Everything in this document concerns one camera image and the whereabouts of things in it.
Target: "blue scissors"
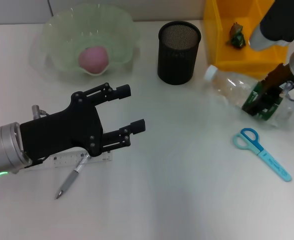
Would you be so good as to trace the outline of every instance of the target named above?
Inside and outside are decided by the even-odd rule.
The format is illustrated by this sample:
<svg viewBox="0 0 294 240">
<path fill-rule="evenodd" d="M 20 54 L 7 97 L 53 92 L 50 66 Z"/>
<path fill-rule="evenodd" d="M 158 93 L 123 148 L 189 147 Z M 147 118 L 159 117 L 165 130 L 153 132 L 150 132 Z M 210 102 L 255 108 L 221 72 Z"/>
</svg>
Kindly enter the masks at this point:
<svg viewBox="0 0 294 240">
<path fill-rule="evenodd" d="M 245 132 L 252 132 L 256 138 L 249 138 Z M 247 145 L 242 146 L 238 144 L 238 139 L 241 138 Z M 242 150 L 251 150 L 255 155 L 261 158 L 279 177 L 284 181 L 290 182 L 291 175 L 259 144 L 259 135 L 252 128 L 244 128 L 233 137 L 234 145 Z"/>
</svg>

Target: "silver pen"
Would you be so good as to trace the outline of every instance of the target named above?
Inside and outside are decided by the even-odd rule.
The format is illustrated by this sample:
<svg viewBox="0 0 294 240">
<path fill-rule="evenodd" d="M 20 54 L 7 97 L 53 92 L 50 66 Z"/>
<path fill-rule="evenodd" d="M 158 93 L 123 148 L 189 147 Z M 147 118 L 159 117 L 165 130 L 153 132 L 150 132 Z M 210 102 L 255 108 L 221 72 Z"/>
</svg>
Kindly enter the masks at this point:
<svg viewBox="0 0 294 240">
<path fill-rule="evenodd" d="M 62 184 L 62 186 L 59 188 L 55 199 L 60 198 L 72 185 L 72 183 L 76 180 L 78 177 L 79 173 L 83 169 L 84 165 L 88 162 L 88 160 L 91 159 L 91 156 L 87 153 L 82 160 L 77 164 L 77 166 L 72 170 L 72 172 L 69 174 L 65 182 Z"/>
</svg>

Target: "bottle label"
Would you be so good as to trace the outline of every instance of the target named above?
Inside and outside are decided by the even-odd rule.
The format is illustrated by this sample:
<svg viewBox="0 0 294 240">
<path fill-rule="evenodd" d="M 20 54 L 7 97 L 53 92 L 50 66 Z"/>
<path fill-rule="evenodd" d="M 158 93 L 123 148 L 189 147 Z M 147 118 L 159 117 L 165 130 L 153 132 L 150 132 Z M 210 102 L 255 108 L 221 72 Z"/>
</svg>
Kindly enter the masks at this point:
<svg viewBox="0 0 294 240">
<path fill-rule="evenodd" d="M 246 100 L 245 104 L 243 104 L 242 109 L 245 109 L 249 104 L 251 104 L 256 98 L 259 96 L 259 94 L 262 92 L 262 83 L 259 82 L 253 89 L 253 91 L 250 93 L 248 99 Z M 272 104 L 266 104 L 268 105 L 263 110 L 257 112 L 254 115 L 254 118 L 261 119 L 264 121 L 267 121 L 277 110 L 280 103 L 282 102 L 283 98 L 279 97 L 276 101 L 274 101 Z"/>
</svg>

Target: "yellow bin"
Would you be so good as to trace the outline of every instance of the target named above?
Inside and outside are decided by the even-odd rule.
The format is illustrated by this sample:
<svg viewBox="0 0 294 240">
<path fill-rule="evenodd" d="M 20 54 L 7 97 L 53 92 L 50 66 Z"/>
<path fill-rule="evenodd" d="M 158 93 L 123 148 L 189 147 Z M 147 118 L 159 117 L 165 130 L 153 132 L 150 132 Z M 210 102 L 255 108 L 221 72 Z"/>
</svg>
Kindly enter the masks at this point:
<svg viewBox="0 0 294 240">
<path fill-rule="evenodd" d="M 207 0 L 204 14 L 205 37 L 211 64 L 223 71 L 232 71 L 263 78 L 286 61 L 288 47 L 273 46 L 254 51 L 249 38 L 254 28 L 267 13 L 273 0 Z M 233 23 L 243 26 L 246 44 L 235 49 L 226 44 Z"/>
</svg>

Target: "pink fruit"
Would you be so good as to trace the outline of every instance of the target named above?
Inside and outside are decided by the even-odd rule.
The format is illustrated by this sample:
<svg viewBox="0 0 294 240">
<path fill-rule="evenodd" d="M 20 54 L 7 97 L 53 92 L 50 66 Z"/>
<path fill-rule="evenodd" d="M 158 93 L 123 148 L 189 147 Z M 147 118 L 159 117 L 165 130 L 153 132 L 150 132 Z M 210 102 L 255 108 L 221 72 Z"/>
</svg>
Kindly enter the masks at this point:
<svg viewBox="0 0 294 240">
<path fill-rule="evenodd" d="M 109 64 L 108 53 L 102 46 L 85 49 L 78 57 L 79 66 L 92 74 L 103 72 Z"/>
</svg>

